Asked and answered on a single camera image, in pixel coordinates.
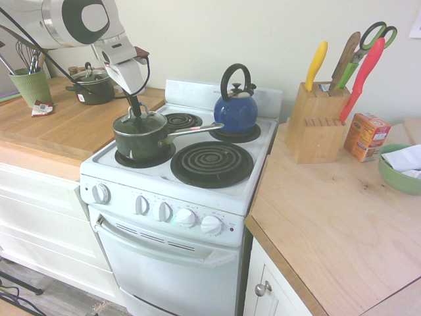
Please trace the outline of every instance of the cabinet knob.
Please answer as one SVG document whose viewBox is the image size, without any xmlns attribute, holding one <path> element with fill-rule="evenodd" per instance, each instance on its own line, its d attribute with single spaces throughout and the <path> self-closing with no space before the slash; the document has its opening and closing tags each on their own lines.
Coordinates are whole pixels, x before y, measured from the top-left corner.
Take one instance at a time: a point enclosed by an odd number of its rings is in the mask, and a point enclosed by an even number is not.
<svg viewBox="0 0 421 316">
<path fill-rule="evenodd" d="M 266 290 L 268 290 L 269 292 L 272 291 L 272 287 L 270 286 L 270 283 L 268 281 L 264 282 L 263 284 L 258 284 L 255 287 L 255 293 L 257 296 L 264 296 L 266 294 Z"/>
</svg>

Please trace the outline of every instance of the saucepan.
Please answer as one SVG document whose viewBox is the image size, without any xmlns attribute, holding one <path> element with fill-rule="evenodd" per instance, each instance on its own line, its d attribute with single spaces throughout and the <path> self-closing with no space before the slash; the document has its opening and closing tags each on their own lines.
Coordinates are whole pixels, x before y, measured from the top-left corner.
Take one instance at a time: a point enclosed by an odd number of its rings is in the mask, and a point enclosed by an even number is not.
<svg viewBox="0 0 421 316">
<path fill-rule="evenodd" d="M 73 84 L 72 87 L 66 87 L 68 91 L 75 91 L 80 103 L 86 105 L 98 105 L 110 102 L 115 96 L 112 79 L 106 70 L 92 70 L 91 64 L 85 64 L 85 71 L 73 74 L 72 78 L 79 85 L 88 88 L 93 93 L 82 89 Z"/>
<path fill-rule="evenodd" d="M 134 116 L 132 107 L 129 107 L 128 114 L 116 119 L 112 125 L 117 150 L 129 159 L 149 161 L 162 157 L 168 152 L 168 146 L 177 136 L 208 132 L 224 127 L 224 124 L 196 126 L 176 130 L 170 134 L 168 121 L 164 115 L 149 111 L 143 104 L 140 106 L 145 107 L 145 112 L 142 112 L 140 116 Z"/>
</svg>

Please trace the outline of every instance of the knife block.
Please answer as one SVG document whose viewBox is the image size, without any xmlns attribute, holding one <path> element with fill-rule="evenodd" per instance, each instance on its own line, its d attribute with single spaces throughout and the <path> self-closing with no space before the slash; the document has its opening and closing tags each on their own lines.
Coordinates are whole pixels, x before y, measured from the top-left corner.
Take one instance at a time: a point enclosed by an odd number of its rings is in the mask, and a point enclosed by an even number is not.
<svg viewBox="0 0 421 316">
<path fill-rule="evenodd" d="M 308 92 L 301 82 L 293 113 L 289 120 L 285 143 L 296 163 L 331 163 L 336 159 L 346 126 L 339 115 L 349 99 L 347 88 L 323 92 L 314 82 Z"/>
</svg>

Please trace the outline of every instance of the stove knob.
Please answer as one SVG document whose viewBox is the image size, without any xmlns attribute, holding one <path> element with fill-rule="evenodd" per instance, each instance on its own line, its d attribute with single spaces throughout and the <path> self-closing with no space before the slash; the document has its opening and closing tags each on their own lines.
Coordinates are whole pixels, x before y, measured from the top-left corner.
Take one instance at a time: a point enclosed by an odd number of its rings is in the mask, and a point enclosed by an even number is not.
<svg viewBox="0 0 421 316">
<path fill-rule="evenodd" d="M 92 188 L 92 195 L 98 204 L 107 204 L 110 201 L 110 190 L 102 184 L 98 183 L 96 186 L 93 186 Z"/>
<path fill-rule="evenodd" d="M 166 222 L 171 217 L 171 214 L 171 207 L 165 202 L 153 206 L 153 218 L 158 222 Z"/>
<path fill-rule="evenodd" d="M 177 212 L 175 222 L 184 227 L 192 227 L 196 223 L 195 213 L 189 209 L 181 209 Z"/>
<path fill-rule="evenodd" d="M 206 216 L 200 225 L 202 232 L 217 235 L 222 230 L 222 223 L 215 216 Z"/>
<path fill-rule="evenodd" d="M 135 209 L 134 213 L 136 215 L 143 215 L 146 214 L 149 210 L 149 202 L 143 196 L 137 196 L 135 202 Z"/>
</svg>

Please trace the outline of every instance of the pot lid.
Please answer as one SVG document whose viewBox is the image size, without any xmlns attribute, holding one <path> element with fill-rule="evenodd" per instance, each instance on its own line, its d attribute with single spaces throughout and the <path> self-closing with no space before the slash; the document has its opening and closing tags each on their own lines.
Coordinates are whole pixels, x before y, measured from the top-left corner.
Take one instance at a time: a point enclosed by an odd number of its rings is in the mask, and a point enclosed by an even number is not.
<svg viewBox="0 0 421 316">
<path fill-rule="evenodd" d="M 166 126 L 164 115 L 155 112 L 142 112 L 135 117 L 131 112 L 114 121 L 112 127 L 117 134 L 124 136 L 141 136 L 156 132 Z"/>
<path fill-rule="evenodd" d="M 75 79 L 78 83 L 93 83 L 93 82 L 102 82 L 110 78 L 106 70 L 94 69 L 94 70 L 85 70 L 73 74 L 72 78 Z"/>
</svg>

